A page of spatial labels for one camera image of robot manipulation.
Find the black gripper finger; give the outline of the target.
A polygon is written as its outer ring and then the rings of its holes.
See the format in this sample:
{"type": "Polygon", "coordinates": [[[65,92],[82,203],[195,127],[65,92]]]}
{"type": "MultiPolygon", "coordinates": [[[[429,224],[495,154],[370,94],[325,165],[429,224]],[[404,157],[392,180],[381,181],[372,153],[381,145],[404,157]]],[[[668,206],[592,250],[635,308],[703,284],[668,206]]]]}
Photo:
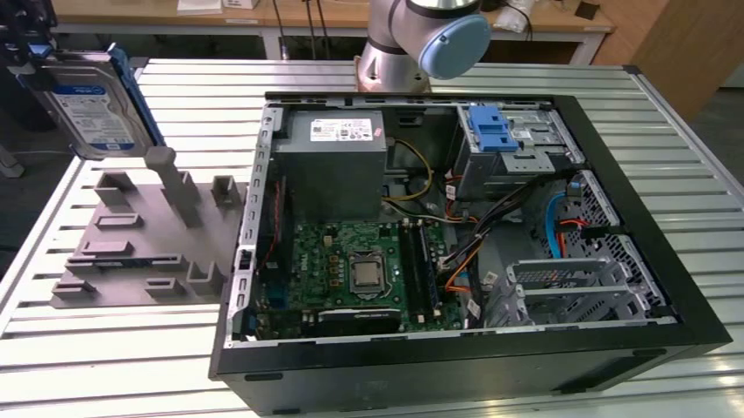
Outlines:
{"type": "Polygon", "coordinates": [[[30,40],[37,30],[31,24],[2,24],[2,67],[11,73],[35,73],[30,40]]]}

